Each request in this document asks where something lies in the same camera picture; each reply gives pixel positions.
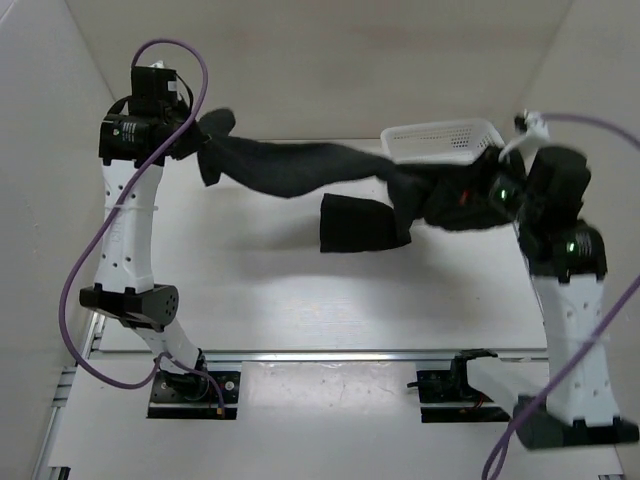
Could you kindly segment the black trousers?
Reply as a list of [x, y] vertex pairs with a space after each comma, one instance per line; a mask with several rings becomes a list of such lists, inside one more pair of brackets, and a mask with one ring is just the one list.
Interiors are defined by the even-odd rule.
[[397, 162], [332, 142], [272, 143], [233, 135], [226, 108], [198, 121], [208, 140], [197, 153], [207, 186], [227, 177], [265, 196], [291, 200], [321, 193], [323, 253], [394, 250], [411, 243], [418, 221], [446, 232], [484, 231], [509, 219], [487, 194], [499, 173], [525, 176], [520, 154], [499, 157], [495, 145], [464, 163]]

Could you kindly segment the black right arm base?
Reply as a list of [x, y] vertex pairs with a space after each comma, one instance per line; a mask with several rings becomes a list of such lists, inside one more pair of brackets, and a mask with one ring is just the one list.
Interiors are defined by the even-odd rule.
[[507, 423], [510, 415], [468, 383], [470, 361], [497, 357], [487, 349], [462, 350], [446, 370], [418, 370], [406, 388], [418, 393], [421, 423]]

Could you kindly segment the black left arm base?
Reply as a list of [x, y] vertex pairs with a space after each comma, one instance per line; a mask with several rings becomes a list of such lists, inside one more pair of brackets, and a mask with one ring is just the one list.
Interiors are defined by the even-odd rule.
[[209, 376], [222, 393], [224, 408], [219, 407], [218, 391], [201, 376], [159, 371], [151, 385], [147, 417], [171, 420], [235, 420], [241, 384], [241, 372], [209, 370]]

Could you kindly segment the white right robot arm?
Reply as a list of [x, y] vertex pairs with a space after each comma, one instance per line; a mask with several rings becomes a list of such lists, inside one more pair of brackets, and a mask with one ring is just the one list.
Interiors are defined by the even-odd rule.
[[480, 191], [512, 221], [537, 296], [550, 381], [538, 393], [481, 358], [453, 370], [460, 399], [482, 392], [512, 411], [510, 426], [528, 450], [636, 444], [638, 425], [622, 417], [613, 395], [602, 299], [607, 275], [600, 232], [580, 216], [591, 180], [586, 157], [564, 146], [540, 148], [527, 174], [502, 163], [485, 172]]

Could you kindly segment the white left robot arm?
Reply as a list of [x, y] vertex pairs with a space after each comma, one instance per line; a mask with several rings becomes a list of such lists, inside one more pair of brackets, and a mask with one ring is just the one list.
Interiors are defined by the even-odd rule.
[[177, 391], [198, 400], [210, 386], [209, 375], [198, 368], [201, 350], [176, 318], [177, 288], [155, 282], [151, 260], [155, 200], [166, 158], [153, 153], [191, 113], [193, 99], [180, 97], [179, 80], [161, 62], [133, 67], [130, 95], [103, 119], [99, 157], [110, 224], [94, 284], [81, 290], [80, 303], [133, 331], [162, 358], [161, 370], [176, 375]]

